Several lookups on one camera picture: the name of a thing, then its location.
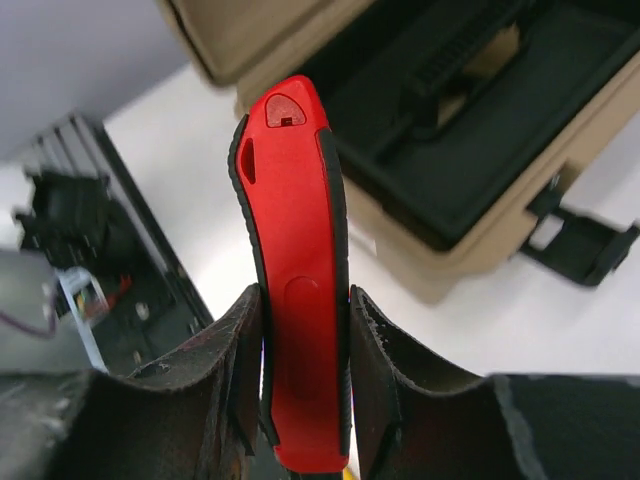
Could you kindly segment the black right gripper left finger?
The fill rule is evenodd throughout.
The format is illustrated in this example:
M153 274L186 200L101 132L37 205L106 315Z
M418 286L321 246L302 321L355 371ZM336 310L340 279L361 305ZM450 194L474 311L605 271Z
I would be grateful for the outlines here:
M261 295L127 378L1 376L5 479L245 479L255 452Z

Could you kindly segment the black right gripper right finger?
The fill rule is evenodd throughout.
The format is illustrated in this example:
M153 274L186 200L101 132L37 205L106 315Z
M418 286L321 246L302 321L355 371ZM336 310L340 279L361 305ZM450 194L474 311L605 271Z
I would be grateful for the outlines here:
M351 373L365 479L635 479L639 381L477 376L351 291Z

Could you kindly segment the red utility knife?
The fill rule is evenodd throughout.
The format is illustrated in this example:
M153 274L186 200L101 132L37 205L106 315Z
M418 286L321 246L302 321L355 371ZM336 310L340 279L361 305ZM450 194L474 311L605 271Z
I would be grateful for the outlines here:
M351 429L348 229L340 161L309 78L287 78L250 108L228 168L262 296L267 436L288 470L338 475Z

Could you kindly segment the tan plastic tool box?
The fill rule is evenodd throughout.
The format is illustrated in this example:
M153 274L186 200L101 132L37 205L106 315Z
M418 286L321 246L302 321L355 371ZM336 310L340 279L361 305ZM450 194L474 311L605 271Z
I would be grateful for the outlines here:
M427 303L523 253L595 287L639 235L563 205L639 109L635 1L164 1L244 114L309 77L349 213Z

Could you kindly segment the black tool box tray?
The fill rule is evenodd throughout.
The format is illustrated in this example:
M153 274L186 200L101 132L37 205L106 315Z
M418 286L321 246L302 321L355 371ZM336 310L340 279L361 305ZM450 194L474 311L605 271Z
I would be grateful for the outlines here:
M457 70L467 24L522 45L498 74ZM635 1L376 1L299 71L344 174L448 251L638 50Z

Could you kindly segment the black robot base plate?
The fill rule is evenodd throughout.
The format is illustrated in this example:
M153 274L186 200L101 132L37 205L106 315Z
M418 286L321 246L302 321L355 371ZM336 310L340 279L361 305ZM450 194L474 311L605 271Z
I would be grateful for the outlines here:
M212 323L103 125L70 113L20 159L33 194L12 213L19 247L53 267L53 314L74 327L56 270L81 267L98 280L109 310L92 331L109 372L126 375Z

